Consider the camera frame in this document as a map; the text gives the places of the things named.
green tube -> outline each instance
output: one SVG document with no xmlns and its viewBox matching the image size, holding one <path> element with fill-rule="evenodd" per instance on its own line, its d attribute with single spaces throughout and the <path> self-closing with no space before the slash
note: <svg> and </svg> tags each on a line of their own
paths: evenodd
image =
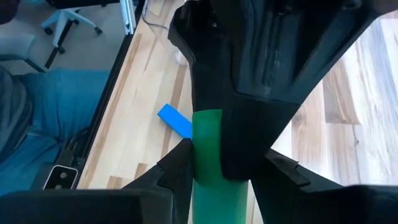
<svg viewBox="0 0 398 224">
<path fill-rule="evenodd" d="M 194 224 L 246 222 L 248 182 L 226 180 L 221 173 L 221 114 L 221 110 L 193 114 Z"/>
</svg>

blue block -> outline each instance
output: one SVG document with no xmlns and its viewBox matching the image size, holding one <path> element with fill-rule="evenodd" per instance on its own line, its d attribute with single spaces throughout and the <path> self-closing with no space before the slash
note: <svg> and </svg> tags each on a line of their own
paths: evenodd
<svg viewBox="0 0 398 224">
<path fill-rule="evenodd" d="M 181 137 L 192 138 L 191 122 L 169 104 L 164 105 L 157 115 Z"/>
</svg>

jeans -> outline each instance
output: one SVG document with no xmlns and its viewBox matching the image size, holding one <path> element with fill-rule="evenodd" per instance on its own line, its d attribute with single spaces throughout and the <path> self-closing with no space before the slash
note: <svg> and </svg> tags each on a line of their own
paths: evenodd
<svg viewBox="0 0 398 224">
<path fill-rule="evenodd" d="M 90 125 L 109 72 L 56 69 L 16 77 L 32 100 L 32 125 L 0 164 L 0 195 L 29 190 L 41 166 L 53 163 L 62 144 Z"/>
</svg>

